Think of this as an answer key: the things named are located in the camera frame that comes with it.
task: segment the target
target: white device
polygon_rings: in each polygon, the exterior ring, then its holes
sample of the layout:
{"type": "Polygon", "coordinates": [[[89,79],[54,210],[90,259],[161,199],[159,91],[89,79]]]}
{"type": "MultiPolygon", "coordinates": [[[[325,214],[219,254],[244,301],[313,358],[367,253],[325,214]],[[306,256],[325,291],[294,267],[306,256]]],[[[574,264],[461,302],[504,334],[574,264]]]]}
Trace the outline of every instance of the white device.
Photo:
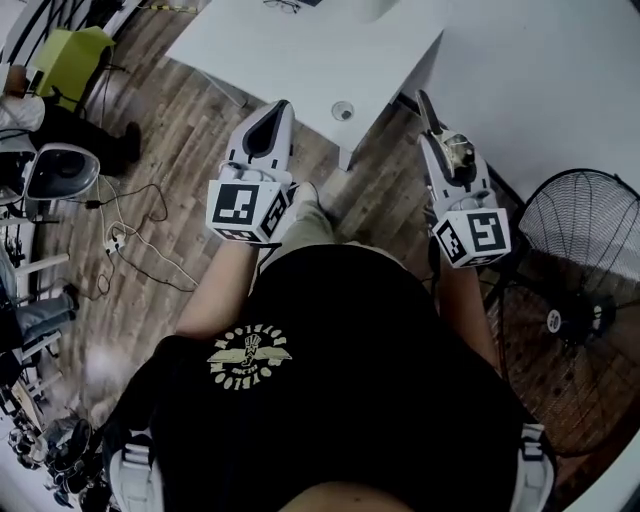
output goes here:
{"type": "Polygon", "coordinates": [[[206,225],[225,240],[268,245],[291,204],[287,171],[295,114],[281,100],[255,111],[231,134],[218,179],[209,182],[206,225]]]}
{"type": "Polygon", "coordinates": [[[447,130],[423,90],[418,142],[432,206],[427,223],[454,268],[488,265],[511,252],[509,219],[498,208],[485,160],[461,133],[447,130]]]}

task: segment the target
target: shoulder strap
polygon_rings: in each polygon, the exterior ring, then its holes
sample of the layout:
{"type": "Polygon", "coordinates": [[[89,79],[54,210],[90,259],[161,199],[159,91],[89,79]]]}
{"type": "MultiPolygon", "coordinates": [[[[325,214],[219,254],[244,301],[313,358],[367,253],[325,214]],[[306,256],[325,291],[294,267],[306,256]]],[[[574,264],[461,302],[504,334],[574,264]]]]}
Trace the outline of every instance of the shoulder strap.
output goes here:
{"type": "Polygon", "coordinates": [[[122,512],[163,512],[162,475],[151,432],[130,433],[130,441],[111,459],[111,490],[122,512]]]}
{"type": "Polygon", "coordinates": [[[554,466],[543,450],[544,426],[525,423],[518,450],[518,473],[510,512],[541,512],[555,481],[554,466]]]}

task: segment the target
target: yellow chair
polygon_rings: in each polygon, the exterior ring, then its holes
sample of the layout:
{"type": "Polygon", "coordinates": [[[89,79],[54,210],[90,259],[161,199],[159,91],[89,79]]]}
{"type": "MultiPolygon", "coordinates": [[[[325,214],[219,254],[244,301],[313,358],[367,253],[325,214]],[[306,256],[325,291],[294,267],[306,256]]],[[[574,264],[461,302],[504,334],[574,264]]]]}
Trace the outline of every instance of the yellow chair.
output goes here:
{"type": "MultiPolygon", "coordinates": [[[[46,40],[33,65],[44,76],[36,89],[39,96],[52,96],[52,86],[67,98],[80,101],[105,48],[115,42],[99,27],[70,32],[56,29],[46,40]]],[[[62,98],[60,106],[75,112],[77,103],[62,98]]]]}

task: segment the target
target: forearm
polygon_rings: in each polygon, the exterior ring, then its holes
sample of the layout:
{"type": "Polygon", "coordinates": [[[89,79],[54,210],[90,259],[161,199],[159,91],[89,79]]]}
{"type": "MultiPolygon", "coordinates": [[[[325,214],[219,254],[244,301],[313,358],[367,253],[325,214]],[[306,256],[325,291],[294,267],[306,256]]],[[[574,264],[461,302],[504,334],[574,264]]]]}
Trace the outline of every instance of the forearm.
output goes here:
{"type": "Polygon", "coordinates": [[[448,262],[443,261],[438,297],[442,319],[467,345],[497,369],[498,356],[484,310],[476,270],[454,269],[448,262]]]}
{"type": "Polygon", "coordinates": [[[176,334],[208,339],[232,325],[249,295],[258,249],[224,242],[187,303],[176,334]]]}

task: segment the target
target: white wall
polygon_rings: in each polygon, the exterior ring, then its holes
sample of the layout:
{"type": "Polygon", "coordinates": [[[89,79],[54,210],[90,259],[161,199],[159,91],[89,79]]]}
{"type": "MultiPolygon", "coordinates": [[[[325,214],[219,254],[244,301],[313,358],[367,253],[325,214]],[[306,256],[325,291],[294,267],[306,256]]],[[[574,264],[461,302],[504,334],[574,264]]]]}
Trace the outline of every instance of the white wall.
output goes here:
{"type": "Polygon", "coordinates": [[[574,167],[640,190],[640,14],[629,0],[431,1],[450,8],[434,107],[524,198],[574,167]]]}

